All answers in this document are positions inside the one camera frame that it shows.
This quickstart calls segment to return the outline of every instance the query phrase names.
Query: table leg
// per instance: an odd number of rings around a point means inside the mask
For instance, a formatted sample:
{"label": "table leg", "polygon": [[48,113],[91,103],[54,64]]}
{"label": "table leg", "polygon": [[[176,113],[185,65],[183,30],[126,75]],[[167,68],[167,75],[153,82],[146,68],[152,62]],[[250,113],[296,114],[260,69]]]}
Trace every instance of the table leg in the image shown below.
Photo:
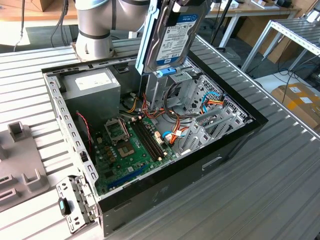
{"label": "table leg", "polygon": [[[287,19],[293,19],[296,14],[297,14],[297,12],[295,12],[295,11],[290,12],[290,14],[289,14],[289,16],[287,17]],[[268,48],[266,49],[266,51],[264,52],[264,54],[263,54],[264,57],[267,56],[267,55],[274,49],[274,47],[276,46],[276,44],[278,44],[278,41],[279,41],[281,35],[282,35],[282,34],[281,34],[280,32],[278,32],[278,33],[275,35],[275,37],[274,37],[274,39],[272,40],[272,42],[270,43],[269,47],[268,47]]]}
{"label": "table leg", "polygon": [[289,67],[289,71],[291,71],[296,65],[297,63],[302,59],[302,57],[308,52],[307,49],[303,49],[303,51],[300,53],[300,55],[294,60],[294,62],[292,63],[292,65]]}
{"label": "table leg", "polygon": [[252,48],[249,56],[246,58],[244,64],[242,65],[241,70],[243,72],[245,72],[248,69],[248,67],[250,66],[250,64],[251,64],[252,60],[254,59],[254,57],[256,56],[260,46],[262,45],[262,43],[264,42],[264,40],[266,39],[266,37],[270,33],[270,30],[271,30],[271,20],[266,25],[266,27],[263,30],[261,36],[259,37],[258,41],[255,43],[255,45]]}
{"label": "table leg", "polygon": [[227,42],[228,42],[233,30],[235,29],[235,26],[236,26],[238,20],[239,20],[239,16],[233,16],[231,18],[231,21],[230,21],[230,23],[229,23],[229,25],[223,35],[223,38],[220,42],[219,48],[224,48],[227,45]]}

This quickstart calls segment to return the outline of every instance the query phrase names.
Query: yellow wire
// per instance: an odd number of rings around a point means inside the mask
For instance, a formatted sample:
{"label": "yellow wire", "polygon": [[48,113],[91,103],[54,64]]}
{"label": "yellow wire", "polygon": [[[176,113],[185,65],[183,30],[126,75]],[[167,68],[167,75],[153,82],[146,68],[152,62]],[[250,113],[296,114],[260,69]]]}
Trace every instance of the yellow wire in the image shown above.
{"label": "yellow wire", "polygon": [[132,107],[129,111],[127,111],[127,113],[130,114],[130,113],[132,113],[132,112],[136,109],[137,99],[138,99],[138,98],[135,98],[135,99],[134,99],[133,107]]}

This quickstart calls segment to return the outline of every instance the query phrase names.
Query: hard disk label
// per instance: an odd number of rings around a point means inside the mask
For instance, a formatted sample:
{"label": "hard disk label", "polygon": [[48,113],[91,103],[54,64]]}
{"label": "hard disk label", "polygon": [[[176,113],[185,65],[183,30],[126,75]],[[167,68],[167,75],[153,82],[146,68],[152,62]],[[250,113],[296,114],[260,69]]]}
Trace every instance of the hard disk label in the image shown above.
{"label": "hard disk label", "polygon": [[78,88],[82,91],[102,86],[105,84],[111,84],[112,82],[107,76],[107,74],[105,72],[102,72],[90,76],[78,77],[75,80],[75,83],[78,85]]}
{"label": "hard disk label", "polygon": [[169,26],[166,29],[156,59],[159,65],[172,63],[181,56],[189,38],[188,32],[196,24],[197,19],[196,14],[181,15],[175,26]]}

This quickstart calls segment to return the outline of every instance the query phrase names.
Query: green circuit board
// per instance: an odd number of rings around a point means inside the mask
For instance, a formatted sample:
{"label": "green circuit board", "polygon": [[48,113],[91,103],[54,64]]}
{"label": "green circuit board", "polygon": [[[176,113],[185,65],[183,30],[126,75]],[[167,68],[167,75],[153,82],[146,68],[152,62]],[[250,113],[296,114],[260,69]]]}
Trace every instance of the green circuit board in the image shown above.
{"label": "green circuit board", "polygon": [[[144,118],[141,122],[149,130],[150,136],[155,140],[154,132],[157,130],[151,120]],[[162,144],[158,146],[162,152],[166,153],[165,157],[162,160],[153,159],[143,145],[143,140],[139,139],[138,134],[131,127],[132,124],[132,122],[125,123],[129,140],[119,141],[116,146],[112,145],[105,128],[92,134],[95,143],[95,169],[99,175],[95,186],[99,195],[106,194],[116,187],[176,158],[172,149],[166,144]],[[120,132],[119,127],[116,125],[114,126],[114,130],[109,128],[108,130],[115,135],[117,132]]]}

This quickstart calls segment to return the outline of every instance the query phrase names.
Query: hard drive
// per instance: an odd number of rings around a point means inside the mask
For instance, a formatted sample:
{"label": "hard drive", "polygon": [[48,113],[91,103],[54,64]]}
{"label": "hard drive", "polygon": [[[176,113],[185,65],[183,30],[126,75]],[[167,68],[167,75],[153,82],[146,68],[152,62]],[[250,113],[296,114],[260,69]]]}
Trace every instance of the hard drive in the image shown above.
{"label": "hard drive", "polygon": [[212,0],[199,0],[184,5],[167,0],[160,10],[151,3],[136,62],[140,74],[183,64],[211,3]]}

